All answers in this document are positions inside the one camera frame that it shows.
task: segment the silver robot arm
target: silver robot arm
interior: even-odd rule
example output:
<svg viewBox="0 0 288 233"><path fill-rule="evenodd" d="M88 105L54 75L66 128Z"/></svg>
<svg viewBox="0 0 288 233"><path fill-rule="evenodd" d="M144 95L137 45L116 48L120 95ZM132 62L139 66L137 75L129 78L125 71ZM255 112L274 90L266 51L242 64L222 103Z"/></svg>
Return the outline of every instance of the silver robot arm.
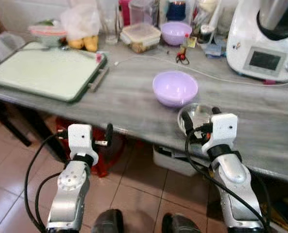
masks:
<svg viewBox="0 0 288 233"><path fill-rule="evenodd" d="M237 136L237 116L217 113L210 119L212 131L210 139L202 146L202 152L211 160L214 178L261 215L257 197L251 187L251 174L232 151ZM218 189L224 221L229 229L233 229L233 232L239 232L240 229L263 229L261 222L246 206L224 190Z"/></svg>
<svg viewBox="0 0 288 233"><path fill-rule="evenodd" d="M107 141L92 142L90 125L73 124L68 128L68 143L71 161L57 180L57 193L52 202L47 232L78 233L84 214L85 196L89 190L89 176L92 166L98 162L98 154L92 143L110 145L112 125L106 130Z"/></svg>

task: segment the cable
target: cable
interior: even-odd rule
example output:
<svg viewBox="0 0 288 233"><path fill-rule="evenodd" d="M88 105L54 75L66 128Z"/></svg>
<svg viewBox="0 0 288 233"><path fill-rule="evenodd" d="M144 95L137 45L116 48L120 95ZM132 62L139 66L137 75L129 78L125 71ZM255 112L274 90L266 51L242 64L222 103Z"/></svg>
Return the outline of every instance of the cable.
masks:
<svg viewBox="0 0 288 233"><path fill-rule="evenodd" d="M141 55L141 56L132 56L130 58L127 58L125 60L122 60L122 61L117 61L114 63L115 66L118 66L120 63L122 62L127 62L129 60L132 60L132 59L136 59L136 58L151 58L151 59L155 59L155 60L159 60L159 61L162 61L162 62L167 62L169 64L172 64L172 65L175 65L175 66L178 66L178 67L181 67L181 68L185 68L185 69L189 69L193 72L196 72L196 73L199 73L199 74L202 74L202 75L205 75L211 79L215 79L215 80L219 80L219 81L223 81L223 82L227 82L227 83L236 83L236 84L244 84L244 85L251 85L251 86L265 86L265 87L277 87L277 86L286 86L288 85L288 83L281 83L281 84L273 84L273 85L264 85L264 84L255 84L255 83L248 83L248 82L239 82L239 81L232 81L232 80L227 80L227 79L222 79L222 78L218 78L218 77L215 77L213 75L209 75L209 74L206 74L202 71L199 71L199 70L196 70L196 69L193 69L193 68L190 68L190 67L187 67L187 66L183 66L183 65L180 65L180 64L177 64L175 62L171 62L169 60L166 60L166 59L163 59L163 58L159 58L159 57L153 57L153 56L147 56L147 55Z"/></svg>
<svg viewBox="0 0 288 233"><path fill-rule="evenodd" d="M45 178L45 179L41 182L41 184L39 185L39 187L38 187L38 189L37 189L36 198L35 198L36 218L37 218L37 220L38 220L38 223L39 223L44 229L45 229L46 227L45 227L45 225L43 224L43 221L42 221L42 219L41 219L41 216L40 216L40 213L39 213L39 204L38 204L38 202L39 202L39 196L40 196L40 191L41 191L42 186L43 186L48 180L50 180L50 179L52 179L52 178L54 178L54 177L56 177L56 176L59 176L60 174L61 174L60 172L59 172L59 173L55 173L55 174L53 174L53 175Z"/></svg>
<svg viewBox="0 0 288 233"><path fill-rule="evenodd" d="M53 137L57 136L59 133L56 133L56 134L53 134L53 135L50 135L49 137L47 137L46 140L44 140L42 142L42 144L40 145L39 149L37 150L37 152L35 153L33 159L31 160L31 162L29 163L29 166L28 166L28 169L26 171L26 176L25 176L25 183L24 183L24 203L25 203L25 209L26 209L26 212L27 212L27 215L28 217L31 219L32 223L37 227L37 229L44 233L45 232L45 228L43 228L38 222L37 220L35 219L35 217L33 216L30 208L29 208L29 204L28 204L28 197L27 197L27 184L28 184L28 177L29 177L29 173L31 171L31 168L34 164L34 161L35 159L37 158L37 156L39 155L41 149L44 147L44 145Z"/></svg>
<svg viewBox="0 0 288 233"><path fill-rule="evenodd" d="M223 184L221 184L220 182L218 182L217 180L211 178L207 173L203 172L202 170L200 170L196 165L194 165L193 161L191 160L191 155L189 152L189 142L190 142L190 138L192 137L192 135L194 135L194 133L198 131L198 129L194 129L193 131L191 131L186 139L185 142L185 153L186 153L186 157L189 161L189 163L191 164L191 166L200 174L202 174L203 176L205 176L210 182L212 182L213 184L215 184L216 186L218 186L219 188L221 188L222 190L226 191L227 193L229 193L231 196L233 196L235 199L237 199L238 201L240 201L246 208L248 208L258 219L259 221L262 223L265 232L269 232L269 229L267 228L267 224L264 220L264 218L253 208L251 207L245 200L243 200L241 197L239 197L237 194L235 194L233 191L231 191L229 188L227 188L226 186L224 186Z"/></svg>
<svg viewBox="0 0 288 233"><path fill-rule="evenodd" d="M267 228L270 228L270 221L271 221L271 201L270 201L270 196L269 196L269 192L267 190L266 184L264 183L264 181L254 172L250 170L250 173L252 175L254 175L257 179L258 182L261 184L261 186L264 189L264 192L266 194L266 199L267 199L267 203L268 203L268 207L267 207L267 216L266 216L266 224L267 224Z"/></svg>

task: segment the kitchen counter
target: kitchen counter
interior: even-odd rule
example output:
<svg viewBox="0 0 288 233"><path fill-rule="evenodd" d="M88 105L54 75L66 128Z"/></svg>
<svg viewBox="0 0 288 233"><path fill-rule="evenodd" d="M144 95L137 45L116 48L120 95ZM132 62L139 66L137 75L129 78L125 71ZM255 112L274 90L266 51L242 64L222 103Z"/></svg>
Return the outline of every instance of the kitchen counter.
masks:
<svg viewBox="0 0 288 233"><path fill-rule="evenodd" d="M212 79L207 75L261 84L237 75L225 58L207 59L201 49L189 49L190 65L186 67L207 75L139 57L120 43L116 46L101 45L100 50L109 52L110 70L99 89L95 93L88 91L79 102L64 103L3 87L0 87L0 100L103 128L111 122L117 132L183 150L185 136L177 125L178 109L161 105L152 90L152 81L157 73L181 70L198 81L196 102L218 106L223 112L238 115L235 148L240 151L244 164L288 181L288 86L252 86ZM175 62L177 51L177 48L159 46L144 55ZM128 58L131 59L114 65L114 62Z"/></svg>

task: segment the cutting board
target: cutting board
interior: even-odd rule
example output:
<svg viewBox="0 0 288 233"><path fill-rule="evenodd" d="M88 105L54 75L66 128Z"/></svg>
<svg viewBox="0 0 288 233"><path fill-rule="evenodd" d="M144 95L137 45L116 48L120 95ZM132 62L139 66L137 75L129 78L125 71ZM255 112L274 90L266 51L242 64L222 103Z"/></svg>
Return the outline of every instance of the cutting board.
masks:
<svg viewBox="0 0 288 233"><path fill-rule="evenodd" d="M102 54L82 50L37 50L32 42L0 64L0 85L62 101L75 101L106 64Z"/></svg>

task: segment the control display screen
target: control display screen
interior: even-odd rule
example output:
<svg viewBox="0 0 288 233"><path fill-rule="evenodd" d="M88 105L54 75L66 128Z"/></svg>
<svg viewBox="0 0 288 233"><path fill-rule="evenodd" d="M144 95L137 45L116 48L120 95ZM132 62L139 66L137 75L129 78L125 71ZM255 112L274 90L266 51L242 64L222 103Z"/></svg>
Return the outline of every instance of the control display screen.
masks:
<svg viewBox="0 0 288 233"><path fill-rule="evenodd" d="M279 64L280 59L280 56L255 51L252 55L250 65L254 67L275 70Z"/></svg>

